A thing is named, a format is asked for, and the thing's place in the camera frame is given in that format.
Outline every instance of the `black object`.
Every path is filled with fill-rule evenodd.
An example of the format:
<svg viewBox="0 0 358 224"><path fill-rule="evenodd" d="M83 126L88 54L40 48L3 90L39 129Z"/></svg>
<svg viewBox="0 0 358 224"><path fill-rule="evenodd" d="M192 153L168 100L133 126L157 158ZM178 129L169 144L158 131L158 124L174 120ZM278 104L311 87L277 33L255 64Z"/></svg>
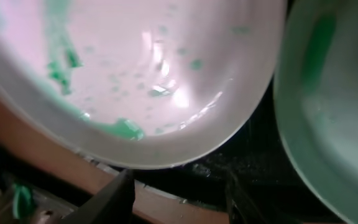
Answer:
<svg viewBox="0 0 358 224"><path fill-rule="evenodd" d="M113 181L59 224L129 223L135 202L135 181L131 170Z"/></svg>

